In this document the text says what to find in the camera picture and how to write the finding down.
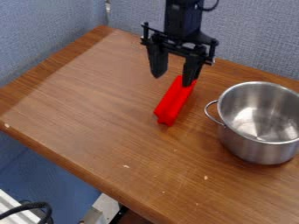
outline stainless steel pot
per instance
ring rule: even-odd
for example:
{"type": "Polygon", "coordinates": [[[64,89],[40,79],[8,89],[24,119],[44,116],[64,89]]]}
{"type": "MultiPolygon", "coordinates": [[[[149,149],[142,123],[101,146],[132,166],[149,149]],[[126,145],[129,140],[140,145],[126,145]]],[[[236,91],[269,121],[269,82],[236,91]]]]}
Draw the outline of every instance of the stainless steel pot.
{"type": "Polygon", "coordinates": [[[299,94],[273,83],[252,81],[230,87],[204,109],[218,124],[218,139],[248,162],[281,164],[299,149],[299,94]],[[208,108],[217,103],[217,121],[208,108]]]}

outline pot rim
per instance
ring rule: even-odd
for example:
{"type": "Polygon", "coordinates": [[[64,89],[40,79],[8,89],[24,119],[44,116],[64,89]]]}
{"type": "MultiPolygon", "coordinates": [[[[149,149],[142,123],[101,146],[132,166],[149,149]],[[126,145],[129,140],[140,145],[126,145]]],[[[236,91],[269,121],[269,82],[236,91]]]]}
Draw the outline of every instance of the pot rim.
{"type": "Polygon", "coordinates": [[[218,105],[217,105],[217,111],[218,111],[218,117],[220,117],[220,120],[224,122],[224,125],[225,127],[228,127],[237,135],[240,135],[241,137],[244,137],[245,139],[248,139],[249,141],[253,141],[253,142],[257,142],[257,143],[261,143],[261,144],[274,144],[274,145],[280,145],[280,144],[292,144],[294,142],[299,141],[299,137],[292,139],[292,140],[288,140],[288,141],[281,141],[281,142],[268,142],[268,141],[261,141],[261,140],[257,140],[257,139],[253,139],[248,136],[244,136],[237,129],[234,129],[229,124],[228,124],[228,120],[224,118],[224,115],[221,114],[221,111],[220,111],[220,106],[221,106],[221,101],[225,97],[225,95],[228,94],[228,92],[230,92],[234,88],[238,88],[241,86],[245,86],[245,85],[268,85],[268,86],[272,86],[272,87],[276,87],[276,88],[280,88],[282,91],[286,91],[289,94],[294,95],[297,97],[297,100],[299,100],[299,94],[289,88],[286,87],[282,87],[281,85],[278,84],[274,84],[272,82],[266,82],[266,81],[248,81],[248,82],[241,82],[238,83],[237,85],[229,87],[224,92],[222,94],[220,95],[218,97],[218,105]]]}

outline black cable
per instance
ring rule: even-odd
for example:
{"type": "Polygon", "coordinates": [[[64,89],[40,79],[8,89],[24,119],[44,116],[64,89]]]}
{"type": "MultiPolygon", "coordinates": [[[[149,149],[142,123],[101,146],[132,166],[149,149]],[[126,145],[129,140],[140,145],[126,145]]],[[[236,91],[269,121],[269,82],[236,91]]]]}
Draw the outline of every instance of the black cable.
{"type": "Polygon", "coordinates": [[[218,3],[220,3],[220,0],[217,0],[217,2],[209,8],[200,7],[198,9],[201,11],[213,11],[217,8],[218,3]]]}
{"type": "Polygon", "coordinates": [[[46,202],[28,203],[28,204],[24,204],[21,206],[12,208],[10,210],[8,210],[6,212],[0,214],[0,220],[6,218],[12,214],[17,214],[21,211],[32,210],[34,208],[45,208],[46,209],[44,217],[40,219],[40,221],[37,223],[37,224],[46,224],[48,219],[52,217],[52,207],[46,202]]]}

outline table surface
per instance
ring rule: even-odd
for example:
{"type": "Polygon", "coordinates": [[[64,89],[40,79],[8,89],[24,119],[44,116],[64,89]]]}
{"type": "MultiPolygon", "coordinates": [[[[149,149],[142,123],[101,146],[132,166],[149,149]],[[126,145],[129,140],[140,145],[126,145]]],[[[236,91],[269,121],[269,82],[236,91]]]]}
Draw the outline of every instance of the table surface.
{"type": "Polygon", "coordinates": [[[202,113],[233,84],[299,82],[218,59],[166,128],[152,111],[181,69],[170,57],[156,80],[138,37],[100,26],[0,89],[0,128],[153,223],[299,223],[299,158],[242,162],[202,113]]]}

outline red object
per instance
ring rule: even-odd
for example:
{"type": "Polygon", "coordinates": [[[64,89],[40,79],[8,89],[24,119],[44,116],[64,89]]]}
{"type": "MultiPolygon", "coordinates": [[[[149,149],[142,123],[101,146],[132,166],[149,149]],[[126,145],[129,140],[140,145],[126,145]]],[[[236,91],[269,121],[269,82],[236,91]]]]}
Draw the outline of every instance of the red object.
{"type": "Polygon", "coordinates": [[[196,80],[188,87],[182,87],[182,76],[178,75],[172,82],[164,97],[154,108],[153,113],[157,116],[157,122],[164,123],[166,126],[172,126],[176,117],[181,111],[182,105],[190,95],[194,87],[196,80]]]}

